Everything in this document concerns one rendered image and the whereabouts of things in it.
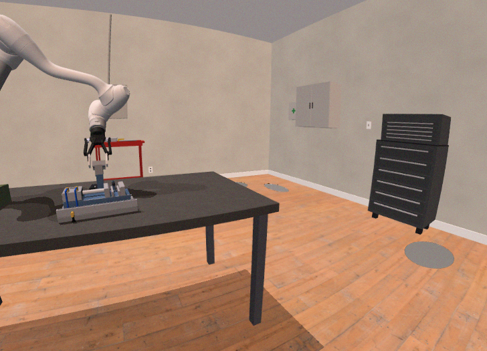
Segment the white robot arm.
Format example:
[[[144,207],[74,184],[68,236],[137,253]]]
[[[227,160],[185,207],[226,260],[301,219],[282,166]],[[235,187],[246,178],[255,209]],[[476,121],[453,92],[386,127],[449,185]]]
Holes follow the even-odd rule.
[[[89,107],[90,131],[97,126],[106,131],[108,119],[119,111],[130,97],[126,86],[106,84],[90,74],[51,63],[25,30],[14,20],[0,15],[0,91],[11,70],[15,70],[23,60],[52,77],[87,84],[96,89],[100,100],[93,101]]]

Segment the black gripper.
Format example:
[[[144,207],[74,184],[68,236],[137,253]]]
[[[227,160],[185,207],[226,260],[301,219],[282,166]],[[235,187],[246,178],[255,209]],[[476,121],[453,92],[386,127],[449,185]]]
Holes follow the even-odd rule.
[[[108,148],[109,148],[109,151],[107,151],[105,145],[104,145],[104,141],[107,141],[108,143]],[[88,149],[88,143],[89,141],[91,142],[91,146],[87,152],[87,149]],[[89,168],[91,168],[90,166],[90,155],[95,147],[95,145],[101,145],[105,154],[106,154],[106,167],[108,167],[108,155],[111,155],[112,154],[112,149],[111,149],[111,137],[109,138],[106,138],[105,137],[105,130],[102,128],[102,127],[93,127],[90,131],[90,138],[88,139],[84,139],[84,156],[87,156],[87,160],[88,160],[88,166]]]

